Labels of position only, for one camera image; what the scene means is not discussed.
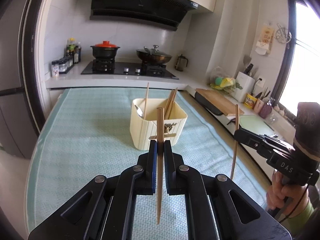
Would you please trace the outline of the green sleeve right forearm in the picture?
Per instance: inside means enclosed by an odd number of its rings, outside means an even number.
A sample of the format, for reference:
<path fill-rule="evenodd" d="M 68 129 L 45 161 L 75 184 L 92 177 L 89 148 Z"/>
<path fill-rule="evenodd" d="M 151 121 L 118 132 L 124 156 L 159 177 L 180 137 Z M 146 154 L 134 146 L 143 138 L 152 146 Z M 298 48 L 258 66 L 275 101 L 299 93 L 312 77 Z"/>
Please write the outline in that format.
<path fill-rule="evenodd" d="M 300 203 L 295 209 L 293 214 L 286 220 L 289 225 L 289 232 L 291 235 L 296 236 L 302 231 L 302 228 L 310 219 L 311 215 L 314 212 L 313 205 L 308 198 L 305 203 Z"/>

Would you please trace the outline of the right hand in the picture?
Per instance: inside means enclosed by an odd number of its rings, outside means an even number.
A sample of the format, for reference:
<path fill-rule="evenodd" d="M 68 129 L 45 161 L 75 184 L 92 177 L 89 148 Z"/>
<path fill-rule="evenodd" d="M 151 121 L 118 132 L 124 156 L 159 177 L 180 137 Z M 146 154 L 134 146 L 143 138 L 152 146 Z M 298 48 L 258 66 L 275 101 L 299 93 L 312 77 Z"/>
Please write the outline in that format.
<path fill-rule="evenodd" d="M 300 215 L 309 204 L 308 190 L 306 186 L 283 185 L 283 175 L 277 171 L 272 176 L 272 185 L 266 194 L 267 207 L 271 210 L 282 209 L 285 206 L 285 198 L 292 198 L 292 202 L 283 211 L 283 214 L 290 218 Z"/>

